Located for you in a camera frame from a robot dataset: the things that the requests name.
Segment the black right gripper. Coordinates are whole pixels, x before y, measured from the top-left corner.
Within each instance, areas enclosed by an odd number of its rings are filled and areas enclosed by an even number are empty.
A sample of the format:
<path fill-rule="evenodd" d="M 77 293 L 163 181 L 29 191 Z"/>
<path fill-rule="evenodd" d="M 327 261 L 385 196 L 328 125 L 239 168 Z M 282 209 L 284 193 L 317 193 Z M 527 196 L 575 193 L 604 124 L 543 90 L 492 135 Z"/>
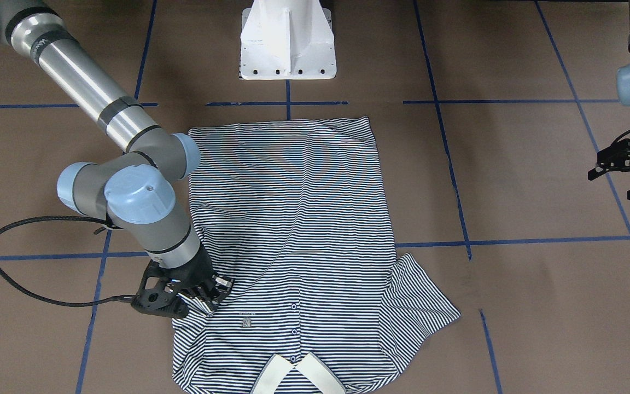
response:
<path fill-rule="evenodd" d="M 215 276 L 217 272 L 205 249 L 200 249 L 189 262 L 177 268 L 162 268 L 156 261 L 152 261 L 151 265 L 160 275 L 178 280 L 178 291 L 187 308 L 200 316 L 212 316 L 234 285 L 234 279 L 230 277 Z"/>

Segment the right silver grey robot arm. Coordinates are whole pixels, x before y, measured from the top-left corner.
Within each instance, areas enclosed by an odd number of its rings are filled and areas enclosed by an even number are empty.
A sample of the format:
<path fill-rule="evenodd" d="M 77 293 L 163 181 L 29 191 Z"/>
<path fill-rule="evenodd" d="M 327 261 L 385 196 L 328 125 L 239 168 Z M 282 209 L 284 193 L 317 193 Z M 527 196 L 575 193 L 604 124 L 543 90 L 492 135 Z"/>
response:
<path fill-rule="evenodd" d="M 201 154 L 185 133 L 168 133 L 95 61 L 60 14 L 43 1 L 0 1 L 0 45 L 27 58 L 95 123 L 117 157 L 103 164 L 77 162 L 62 170 L 56 192 L 72 216 L 23 219 L 0 236 L 35 222 L 90 222 L 100 230 L 124 230 L 148 257 L 137 291 L 91 302 L 44 297 L 0 276 L 28 297 L 70 308 L 128 303 L 150 316 L 182 319 L 190 303 L 215 312 L 234 280 L 219 274 L 180 206 L 173 183 L 197 170 Z"/>

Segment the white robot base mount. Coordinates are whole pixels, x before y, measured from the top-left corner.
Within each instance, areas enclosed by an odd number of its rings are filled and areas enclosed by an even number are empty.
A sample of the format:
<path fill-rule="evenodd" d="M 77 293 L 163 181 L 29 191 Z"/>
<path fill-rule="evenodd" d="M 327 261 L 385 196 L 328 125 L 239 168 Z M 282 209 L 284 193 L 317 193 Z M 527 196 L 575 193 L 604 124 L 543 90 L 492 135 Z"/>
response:
<path fill-rule="evenodd" d="M 331 8 L 326 1 L 254 1 L 242 11 L 240 78 L 335 78 Z"/>

